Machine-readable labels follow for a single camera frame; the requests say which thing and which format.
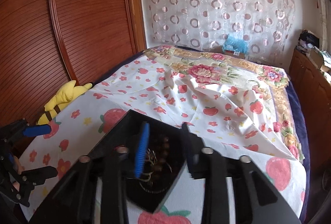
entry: wooden cabinet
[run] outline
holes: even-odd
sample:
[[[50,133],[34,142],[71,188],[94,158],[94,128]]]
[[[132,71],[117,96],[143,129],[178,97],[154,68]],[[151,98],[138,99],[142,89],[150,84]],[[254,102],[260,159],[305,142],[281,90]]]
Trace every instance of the wooden cabinet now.
[[[289,76],[306,121],[312,172],[331,161],[331,85],[310,60],[294,50]]]

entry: curtain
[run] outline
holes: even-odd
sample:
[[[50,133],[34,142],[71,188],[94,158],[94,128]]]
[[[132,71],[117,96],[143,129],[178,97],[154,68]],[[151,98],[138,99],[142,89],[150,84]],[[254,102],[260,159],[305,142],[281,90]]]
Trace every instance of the curtain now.
[[[295,11],[294,0],[148,0],[147,7],[160,42],[217,51],[231,36],[261,63],[278,66]]]
[[[331,53],[331,3],[330,0],[317,0],[317,4],[322,34],[319,49]]]

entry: yellow plush toy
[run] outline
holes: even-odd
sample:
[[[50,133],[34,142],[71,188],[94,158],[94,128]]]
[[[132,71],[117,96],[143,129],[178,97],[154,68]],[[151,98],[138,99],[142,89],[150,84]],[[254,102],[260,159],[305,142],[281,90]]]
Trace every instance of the yellow plush toy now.
[[[76,86],[76,81],[71,80],[64,84],[52,97],[47,104],[45,104],[45,113],[40,117],[37,125],[49,123],[58,113],[66,108],[70,102],[75,100],[78,96],[87,92],[92,88],[91,83],[87,83],[84,86]]]

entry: bedspread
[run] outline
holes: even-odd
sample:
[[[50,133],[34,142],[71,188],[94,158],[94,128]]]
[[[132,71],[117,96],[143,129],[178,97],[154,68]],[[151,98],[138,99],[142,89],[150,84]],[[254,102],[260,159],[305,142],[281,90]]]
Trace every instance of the bedspread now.
[[[177,127],[188,122],[192,133],[226,157],[249,155],[299,216],[306,173],[287,84],[282,69],[172,46],[148,49],[70,103],[50,122],[52,132],[29,145],[20,158],[25,169],[51,165],[59,174],[37,186],[31,206],[22,210],[30,219],[78,157],[133,109]],[[159,213],[128,203],[130,223],[200,223],[203,194],[204,181],[191,179],[186,169]]]

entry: white wall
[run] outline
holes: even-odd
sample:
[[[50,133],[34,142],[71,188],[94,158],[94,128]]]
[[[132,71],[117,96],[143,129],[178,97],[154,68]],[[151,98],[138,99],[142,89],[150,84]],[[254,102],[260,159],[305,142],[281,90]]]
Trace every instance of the white wall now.
[[[291,63],[293,49],[297,44],[299,34],[302,29],[308,29],[314,32],[317,36],[320,36],[320,22],[319,22],[319,11],[317,9],[317,0],[294,0],[296,4],[295,19],[293,22],[292,29],[289,32],[289,37],[286,41],[284,48],[284,66],[286,70]],[[153,40],[153,33],[151,31],[150,23],[151,18],[149,10],[144,9],[144,22],[146,31],[147,47],[153,47],[159,45]]]

